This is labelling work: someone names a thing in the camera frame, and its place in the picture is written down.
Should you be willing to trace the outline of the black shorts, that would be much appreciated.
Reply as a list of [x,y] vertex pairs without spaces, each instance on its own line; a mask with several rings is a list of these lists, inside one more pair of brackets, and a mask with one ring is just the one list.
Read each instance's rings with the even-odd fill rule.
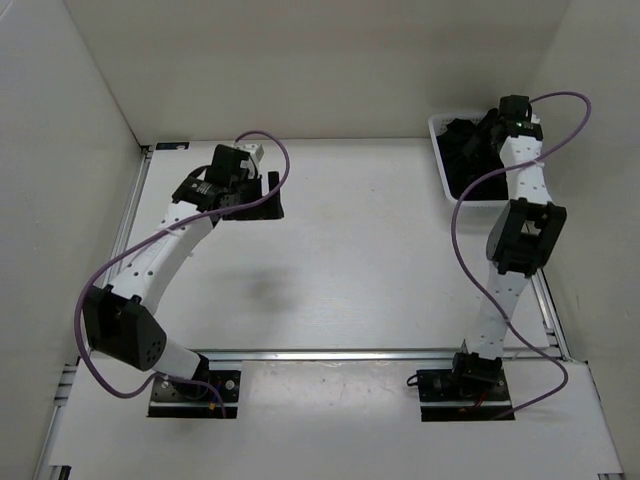
[[499,154],[480,146],[481,120],[474,123],[456,118],[436,137],[449,191],[455,200],[477,178],[504,167]]

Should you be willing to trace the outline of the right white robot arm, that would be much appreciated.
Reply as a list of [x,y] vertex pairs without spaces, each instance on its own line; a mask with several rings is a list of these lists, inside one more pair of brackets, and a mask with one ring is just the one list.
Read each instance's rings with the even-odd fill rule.
[[[460,399],[489,393],[502,373],[504,339],[511,317],[532,276],[546,265],[567,219],[546,189],[540,122],[528,107],[508,113],[490,110],[479,123],[465,153],[483,149],[499,159],[500,168],[471,183],[461,194],[451,220],[454,254],[463,272],[483,295],[472,329],[455,354],[449,387]],[[475,279],[462,259],[457,237],[459,212],[466,196],[493,179],[509,182],[509,199],[492,227],[485,255],[485,284]]]

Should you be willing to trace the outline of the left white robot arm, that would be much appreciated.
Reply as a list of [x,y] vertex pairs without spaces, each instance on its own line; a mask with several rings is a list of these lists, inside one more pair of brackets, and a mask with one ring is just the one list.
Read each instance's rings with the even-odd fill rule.
[[206,395],[209,363],[169,338],[155,317],[167,287],[198,244],[223,220],[280,220],[285,175],[251,170],[218,175],[199,168],[178,186],[158,229],[116,257],[125,265],[103,287],[90,280],[75,313],[83,360],[97,351],[139,371],[175,380],[188,400]]

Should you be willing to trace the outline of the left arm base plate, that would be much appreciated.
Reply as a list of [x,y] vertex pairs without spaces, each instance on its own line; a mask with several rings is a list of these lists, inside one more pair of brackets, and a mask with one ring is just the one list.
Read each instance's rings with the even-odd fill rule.
[[208,388],[156,379],[147,409],[149,418],[169,419],[236,419],[241,387],[240,370],[211,370]]

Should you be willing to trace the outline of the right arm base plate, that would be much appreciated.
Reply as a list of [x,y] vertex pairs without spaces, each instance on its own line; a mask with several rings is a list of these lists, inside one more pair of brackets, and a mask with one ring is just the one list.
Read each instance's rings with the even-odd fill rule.
[[422,422],[474,422],[514,420],[504,372],[493,387],[472,387],[467,393],[456,387],[449,369],[417,370],[407,385],[418,390]]

